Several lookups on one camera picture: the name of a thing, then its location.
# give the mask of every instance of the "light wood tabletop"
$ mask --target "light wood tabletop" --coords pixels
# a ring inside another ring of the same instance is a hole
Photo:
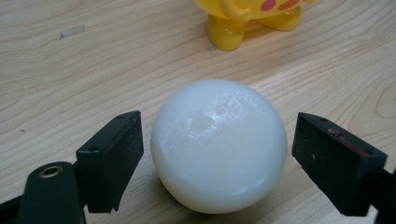
[[[344,217],[291,156],[298,112],[342,126],[396,167],[396,1],[302,4],[301,24],[273,31],[252,21],[242,46],[222,51],[192,0],[0,1],[0,203],[26,177],[76,150],[119,114],[142,113],[145,154],[118,212],[88,223],[373,223]],[[240,212],[199,214],[156,175],[153,121],[166,99],[197,80],[248,85],[279,112],[288,137],[280,180]]]

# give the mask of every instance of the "toy body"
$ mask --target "toy body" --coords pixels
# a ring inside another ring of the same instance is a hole
[[[280,31],[294,30],[301,18],[300,4],[314,0],[195,0],[206,11],[207,34],[215,47],[237,49],[246,23],[257,21]]]

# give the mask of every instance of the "round white object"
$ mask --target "round white object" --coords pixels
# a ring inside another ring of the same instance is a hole
[[[211,79],[175,93],[154,123],[151,155],[169,192],[192,210],[253,205],[273,187],[287,151],[277,112],[242,84]]]

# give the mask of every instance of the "wooden surface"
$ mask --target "wooden surface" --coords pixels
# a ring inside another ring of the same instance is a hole
[[[373,223],[340,215],[290,155],[297,113],[330,119],[389,154],[396,166],[396,2],[317,1],[297,30],[251,22],[240,49],[212,47],[192,0],[0,1],[0,203],[26,177],[75,151],[118,114],[142,112],[145,155],[119,212],[89,223]],[[196,80],[226,78],[267,97],[289,139],[281,179],[260,202],[228,215],[180,205],[150,157],[163,102]]]

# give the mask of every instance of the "wooden table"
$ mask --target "wooden table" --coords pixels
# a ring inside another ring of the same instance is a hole
[[[396,166],[396,2],[317,1],[282,33],[248,24],[240,49],[212,47],[192,0],[0,2],[0,203],[26,177],[75,151],[118,114],[142,112],[145,155],[118,212],[89,223],[373,223],[344,217],[290,155],[297,113],[330,119]],[[278,110],[289,154],[276,187],[228,215],[198,214],[164,188],[150,157],[163,102],[193,81],[226,78]]]

